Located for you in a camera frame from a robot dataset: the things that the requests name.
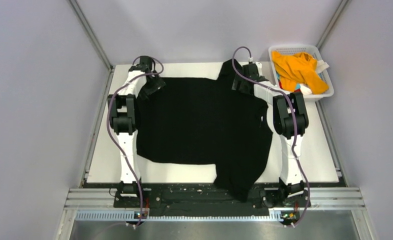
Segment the black t shirt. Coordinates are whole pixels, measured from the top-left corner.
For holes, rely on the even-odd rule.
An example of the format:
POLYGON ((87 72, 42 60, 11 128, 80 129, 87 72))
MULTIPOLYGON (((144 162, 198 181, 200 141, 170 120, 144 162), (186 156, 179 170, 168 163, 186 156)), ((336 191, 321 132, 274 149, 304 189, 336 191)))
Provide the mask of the black t shirt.
POLYGON ((139 97, 138 155, 155 163, 214 164, 214 185, 246 202, 267 166, 273 133, 267 103, 232 88, 242 70, 227 60, 217 79, 164 77, 165 87, 139 97))

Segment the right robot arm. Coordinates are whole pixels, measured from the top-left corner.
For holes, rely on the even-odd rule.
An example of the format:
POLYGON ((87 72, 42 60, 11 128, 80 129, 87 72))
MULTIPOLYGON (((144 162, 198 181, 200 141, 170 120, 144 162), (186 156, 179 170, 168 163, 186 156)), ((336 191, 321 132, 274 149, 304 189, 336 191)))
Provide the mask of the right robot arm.
POLYGON ((276 194, 284 206, 291 206, 305 191, 306 175, 301 166, 301 145, 309 118, 304 96, 300 92, 288 92, 266 80, 259 73, 259 66, 249 62, 238 70, 236 62, 231 62, 235 71, 232 89, 254 95, 264 100, 272 109, 272 122, 280 137, 282 167, 279 188, 276 194))

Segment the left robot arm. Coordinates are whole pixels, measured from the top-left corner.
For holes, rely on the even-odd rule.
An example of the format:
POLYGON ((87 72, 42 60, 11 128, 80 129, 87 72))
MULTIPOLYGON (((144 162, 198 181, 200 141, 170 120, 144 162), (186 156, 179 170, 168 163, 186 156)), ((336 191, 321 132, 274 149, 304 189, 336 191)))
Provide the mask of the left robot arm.
POLYGON ((106 128, 110 139, 120 151, 120 183, 117 198, 125 198, 138 207, 145 200, 138 169, 137 135, 141 122, 137 99, 145 98, 166 86, 156 70, 157 59, 142 55, 137 57, 123 85, 107 97, 106 128))

